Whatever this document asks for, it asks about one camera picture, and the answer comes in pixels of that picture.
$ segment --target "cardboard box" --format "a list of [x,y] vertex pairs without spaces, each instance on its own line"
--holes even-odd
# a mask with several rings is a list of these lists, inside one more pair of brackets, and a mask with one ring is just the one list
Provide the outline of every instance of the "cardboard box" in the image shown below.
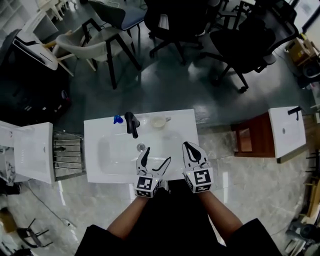
[[301,40],[300,38],[293,39],[285,48],[296,66],[305,64],[308,60],[317,56],[311,42]]

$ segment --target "white sink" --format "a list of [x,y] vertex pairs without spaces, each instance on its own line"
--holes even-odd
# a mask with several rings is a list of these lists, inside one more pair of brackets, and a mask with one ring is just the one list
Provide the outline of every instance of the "white sink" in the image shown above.
[[45,122],[13,129],[15,171],[46,183],[55,181],[53,125]]
[[[163,129],[153,128],[153,115],[171,117]],[[136,160],[140,155],[139,144],[150,147],[147,169],[157,169],[165,159],[171,163],[165,180],[183,179],[184,160],[182,144],[189,141],[198,144],[198,134],[193,109],[135,114],[140,121],[138,138],[127,134],[127,124],[114,124],[113,117],[84,121],[85,165],[89,182],[133,183],[136,176]]]
[[306,144],[306,133],[301,111],[288,115],[288,111],[298,106],[269,109],[275,157],[280,158]]

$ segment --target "faucet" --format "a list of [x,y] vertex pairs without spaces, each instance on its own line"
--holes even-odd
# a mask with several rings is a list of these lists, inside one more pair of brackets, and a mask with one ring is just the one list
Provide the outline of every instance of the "faucet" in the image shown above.
[[124,119],[126,121],[126,132],[132,134],[134,139],[138,138],[137,127],[140,126],[138,119],[132,112],[125,113]]
[[299,112],[300,110],[302,110],[302,108],[301,108],[300,106],[297,106],[297,107],[295,107],[295,108],[293,108],[293,109],[290,109],[290,110],[288,111],[288,115],[290,116],[290,115],[296,113],[296,120],[299,121],[299,114],[298,114],[298,112]]

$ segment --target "black shirt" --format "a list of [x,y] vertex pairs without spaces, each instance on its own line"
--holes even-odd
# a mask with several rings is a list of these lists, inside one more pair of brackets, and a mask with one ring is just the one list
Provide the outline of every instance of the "black shirt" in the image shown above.
[[96,225],[89,226],[75,256],[128,253],[148,256],[173,252],[281,256],[258,219],[244,224],[231,235],[226,246],[221,245],[198,196],[185,184],[185,181],[169,183],[171,193],[160,188],[144,207],[127,240]]

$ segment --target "marble floor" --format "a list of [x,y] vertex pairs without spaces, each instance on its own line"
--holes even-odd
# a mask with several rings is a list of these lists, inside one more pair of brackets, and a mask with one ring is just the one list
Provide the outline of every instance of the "marble floor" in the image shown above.
[[[303,203],[308,152],[277,164],[273,158],[234,157],[235,137],[231,131],[198,128],[198,138],[214,170],[212,192],[244,223],[259,218],[283,251],[289,241],[285,231]],[[74,226],[65,226],[33,193]],[[36,218],[36,231],[50,229],[43,238],[53,244],[38,255],[70,256],[87,226],[107,228],[134,198],[130,184],[88,183],[84,175],[52,185],[30,180],[22,186],[20,195],[2,197],[0,203],[8,206],[18,226],[27,227]]]

